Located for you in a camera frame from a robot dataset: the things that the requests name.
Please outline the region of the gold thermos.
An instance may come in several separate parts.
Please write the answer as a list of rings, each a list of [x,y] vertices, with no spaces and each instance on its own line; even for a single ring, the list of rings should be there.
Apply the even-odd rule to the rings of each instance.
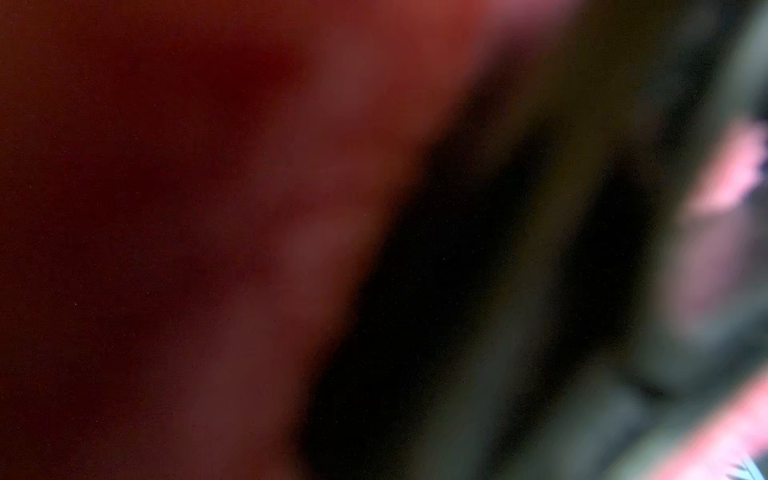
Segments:
[[[674,56],[717,1],[583,1],[524,67],[499,48],[361,291],[312,398],[314,479],[485,479],[558,355],[569,252],[612,189],[632,200],[679,97]]]

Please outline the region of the pink microfiber cloth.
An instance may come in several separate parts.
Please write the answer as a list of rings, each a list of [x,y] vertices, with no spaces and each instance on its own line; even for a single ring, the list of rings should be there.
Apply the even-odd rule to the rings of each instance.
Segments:
[[[1,475],[288,479],[424,153],[572,1],[5,1]]]

